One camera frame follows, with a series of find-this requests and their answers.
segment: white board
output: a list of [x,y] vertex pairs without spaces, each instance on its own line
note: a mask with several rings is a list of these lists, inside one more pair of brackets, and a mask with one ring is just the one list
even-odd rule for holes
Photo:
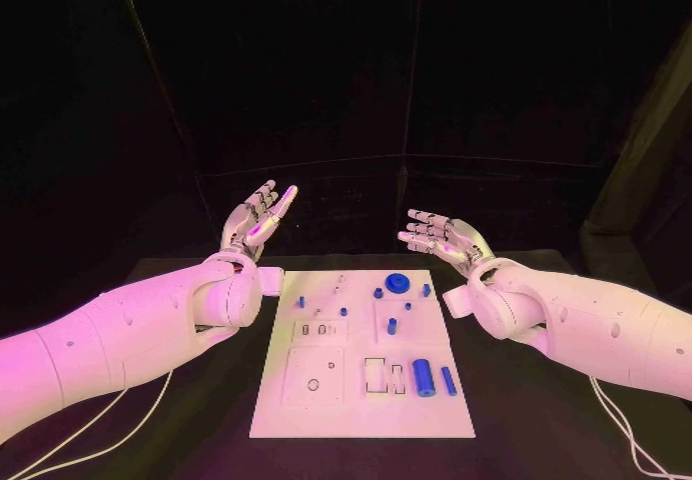
[[[285,272],[252,438],[475,436],[429,272],[396,272],[411,281],[402,294],[385,288],[390,273]],[[393,335],[389,318],[396,319]],[[429,361],[431,397],[416,393],[412,362],[419,358]],[[442,367],[457,395],[448,393]]]

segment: white robotic arm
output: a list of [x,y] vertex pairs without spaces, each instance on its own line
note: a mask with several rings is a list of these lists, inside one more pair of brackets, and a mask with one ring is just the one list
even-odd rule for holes
[[67,405],[160,377],[252,323],[282,278],[255,260],[297,194],[291,186],[271,207],[272,188],[233,210],[220,252],[200,265],[111,290],[0,340],[0,444]]
[[444,294],[455,318],[472,314],[493,337],[586,375],[692,400],[692,315],[621,285],[494,258],[468,224],[408,213],[422,223],[399,239],[467,277]]

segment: blue component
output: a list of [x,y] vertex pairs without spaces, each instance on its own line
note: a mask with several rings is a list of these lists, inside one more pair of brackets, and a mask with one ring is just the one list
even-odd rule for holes
[[451,372],[448,367],[442,367],[444,383],[447,384],[447,393],[454,396],[457,394],[457,388],[454,387],[454,380],[451,379]]
[[429,362],[423,358],[413,360],[413,377],[418,396],[431,397],[435,394],[435,384],[432,382]]
[[392,293],[405,293],[411,288],[411,281],[400,273],[392,273],[385,280],[385,287]]

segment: table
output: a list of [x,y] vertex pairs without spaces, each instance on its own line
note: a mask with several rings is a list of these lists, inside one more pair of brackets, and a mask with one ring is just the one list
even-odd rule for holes
[[[504,252],[524,265],[571,271],[553,250]],[[142,259],[128,281],[200,259]],[[428,255],[266,257],[285,270],[429,269],[436,292],[462,283]],[[253,405],[278,300],[265,298],[253,325],[173,372],[152,417],[128,442],[44,479],[634,479],[628,443],[586,377],[526,345],[497,341],[472,317],[447,329],[475,439],[249,439]],[[44,466],[112,445],[129,432],[163,379],[134,388]],[[602,383],[640,441],[671,473],[692,474],[692,413],[680,400]],[[0,478],[18,471],[90,420],[112,395],[86,400],[15,435],[0,450]]]

